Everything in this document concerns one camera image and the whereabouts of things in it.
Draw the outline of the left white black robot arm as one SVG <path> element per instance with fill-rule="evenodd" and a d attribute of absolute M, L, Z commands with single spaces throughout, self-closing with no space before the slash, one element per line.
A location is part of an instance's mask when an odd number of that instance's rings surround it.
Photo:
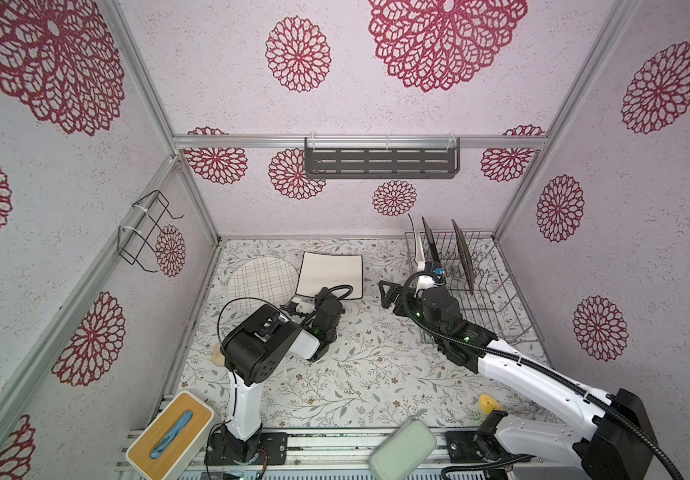
<path fill-rule="evenodd" d="M 314 296 L 313 310 L 300 314 L 300 323 L 293 320 L 299 315 L 295 302 L 281 308 L 263 300 L 220 341 L 231 391 L 227 418 L 207 440 L 207 467 L 274 461 L 262 440 L 263 383 L 288 356 L 316 362 L 328 352 L 345 312 L 342 301 L 353 291 L 348 284 L 322 288 Z"/>

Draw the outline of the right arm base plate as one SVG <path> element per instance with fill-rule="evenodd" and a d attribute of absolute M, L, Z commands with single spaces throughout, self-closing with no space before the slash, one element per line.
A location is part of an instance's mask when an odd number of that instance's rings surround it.
<path fill-rule="evenodd" d="M 445 433 L 445 440 L 453 464 L 494 462 L 503 456 L 503 449 L 492 433 L 450 430 Z"/>

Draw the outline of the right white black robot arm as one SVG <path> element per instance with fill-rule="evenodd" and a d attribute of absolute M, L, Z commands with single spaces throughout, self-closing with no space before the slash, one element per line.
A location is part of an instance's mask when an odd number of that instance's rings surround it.
<path fill-rule="evenodd" d="M 638 396 L 584 385 L 465 320 L 440 268 L 413 273 L 402 284 L 381 281 L 378 287 L 382 306 L 428 334 L 451 363 L 503 384 L 559 420 L 524 420 L 495 409 L 477 430 L 464 434 L 442 478 L 535 459 L 579 469 L 591 479 L 642 479 L 658 461 L 671 478 L 682 478 L 659 446 Z"/>

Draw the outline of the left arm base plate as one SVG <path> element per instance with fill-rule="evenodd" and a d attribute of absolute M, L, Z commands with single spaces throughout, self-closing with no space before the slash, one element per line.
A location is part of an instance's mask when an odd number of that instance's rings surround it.
<path fill-rule="evenodd" d="M 246 441 L 235 437 L 225 426 L 219 426 L 207 441 L 205 465 L 233 466 L 283 465 L 286 463 L 289 435 L 258 431 Z"/>

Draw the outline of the round plaid white plate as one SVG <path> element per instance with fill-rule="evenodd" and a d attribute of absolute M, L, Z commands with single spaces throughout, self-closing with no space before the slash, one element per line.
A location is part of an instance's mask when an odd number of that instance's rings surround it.
<path fill-rule="evenodd" d="M 241 265 L 228 279 L 227 299 L 233 306 L 251 313 L 263 300 L 276 306 L 290 301 L 295 294 L 298 272 L 286 260 L 262 257 Z"/>

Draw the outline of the square white plate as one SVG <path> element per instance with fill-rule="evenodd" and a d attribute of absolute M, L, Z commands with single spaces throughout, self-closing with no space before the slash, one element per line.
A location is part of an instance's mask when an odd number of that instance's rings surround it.
<path fill-rule="evenodd" d="M 326 287 L 349 285 L 353 291 L 346 300 L 360 300 L 363 298 L 363 256 L 362 255 L 333 255 L 305 252 L 303 254 L 301 270 L 296 287 L 299 297 L 313 298 Z"/>

